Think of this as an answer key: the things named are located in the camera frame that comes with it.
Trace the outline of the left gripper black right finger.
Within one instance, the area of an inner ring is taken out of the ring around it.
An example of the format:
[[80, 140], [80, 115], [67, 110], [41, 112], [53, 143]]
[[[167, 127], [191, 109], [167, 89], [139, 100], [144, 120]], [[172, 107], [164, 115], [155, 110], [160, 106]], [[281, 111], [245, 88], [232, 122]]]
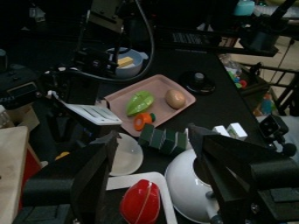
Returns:
[[223, 224], [299, 221], [299, 164], [288, 156], [193, 124], [188, 138]]

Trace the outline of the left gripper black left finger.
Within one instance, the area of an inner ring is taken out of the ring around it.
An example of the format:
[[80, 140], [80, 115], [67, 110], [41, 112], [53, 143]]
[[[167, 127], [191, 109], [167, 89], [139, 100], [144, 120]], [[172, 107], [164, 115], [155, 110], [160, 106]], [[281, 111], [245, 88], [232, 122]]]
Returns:
[[109, 132], [32, 175], [13, 224], [101, 224], [117, 138]]

